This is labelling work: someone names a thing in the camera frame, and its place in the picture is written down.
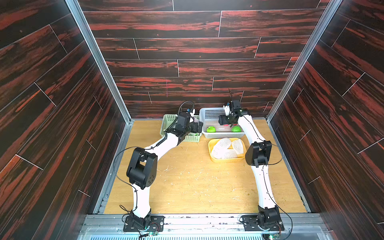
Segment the green apple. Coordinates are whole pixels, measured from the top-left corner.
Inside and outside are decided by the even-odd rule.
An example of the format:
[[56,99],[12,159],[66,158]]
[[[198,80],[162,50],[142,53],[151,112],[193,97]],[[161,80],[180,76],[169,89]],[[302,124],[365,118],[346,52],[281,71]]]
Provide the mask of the green apple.
[[213,127],[213,126],[209,126],[209,127],[207,127],[206,132],[207,132],[207,133],[216,133],[217,130],[216,130],[215,127]]
[[242,129],[239,126],[233,126],[231,128],[231,132],[233,132],[233,133],[240,133],[240,132],[242,132]]

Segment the white foam net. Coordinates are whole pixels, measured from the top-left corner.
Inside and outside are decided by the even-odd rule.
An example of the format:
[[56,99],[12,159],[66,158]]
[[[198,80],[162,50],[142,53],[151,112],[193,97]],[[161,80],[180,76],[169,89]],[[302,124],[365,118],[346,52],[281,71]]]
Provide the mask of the white foam net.
[[213,147],[211,155],[215,159],[221,159],[222,152],[230,149],[232,141],[229,138],[220,139]]
[[227,149],[222,152],[221,159],[236,159],[238,157],[237,153],[233,149]]
[[238,157],[244,154],[243,142],[241,139],[232,141],[232,148]]

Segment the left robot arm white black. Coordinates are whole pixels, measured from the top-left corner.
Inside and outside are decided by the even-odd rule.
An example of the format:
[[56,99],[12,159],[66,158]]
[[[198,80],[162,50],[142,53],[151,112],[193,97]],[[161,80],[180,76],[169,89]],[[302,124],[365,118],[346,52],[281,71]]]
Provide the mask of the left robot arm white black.
[[189,133],[201,133],[202,127],[203,123],[196,120],[194,110],[180,112],[176,122],[164,131],[160,140],[146,148],[134,149],[127,169],[127,177],[134,188],[134,206],[129,219],[140,229],[150,224],[150,186],[157,176],[158,160],[184,141]]

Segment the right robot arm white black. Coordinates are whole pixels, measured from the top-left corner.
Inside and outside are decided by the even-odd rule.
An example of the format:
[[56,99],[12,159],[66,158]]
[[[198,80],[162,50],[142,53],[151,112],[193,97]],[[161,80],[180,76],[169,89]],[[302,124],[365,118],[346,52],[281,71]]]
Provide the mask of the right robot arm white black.
[[269,178],[269,160],[272,143],[259,132],[248,110],[241,107],[240,101],[230,101],[223,106],[225,114],[219,117],[220,125],[238,125],[245,133],[249,148],[245,153],[246,163],[255,176],[259,204],[257,222],[261,229],[271,230],[275,226],[283,229],[280,208],[275,201]]

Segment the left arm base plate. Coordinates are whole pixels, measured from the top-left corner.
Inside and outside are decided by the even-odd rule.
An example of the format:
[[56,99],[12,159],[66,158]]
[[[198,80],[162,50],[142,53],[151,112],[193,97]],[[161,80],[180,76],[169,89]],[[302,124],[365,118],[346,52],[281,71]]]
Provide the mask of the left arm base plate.
[[139,218],[136,215],[129,215],[125,219],[123,232],[162,232],[164,230],[164,216],[148,215]]

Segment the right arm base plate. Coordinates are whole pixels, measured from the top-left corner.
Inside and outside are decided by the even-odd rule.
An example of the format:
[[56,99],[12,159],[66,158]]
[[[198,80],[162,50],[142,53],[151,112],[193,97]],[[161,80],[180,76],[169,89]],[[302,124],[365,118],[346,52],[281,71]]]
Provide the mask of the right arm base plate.
[[267,216],[263,213],[257,215],[243,215],[240,222],[245,231],[283,231],[285,229],[280,216]]

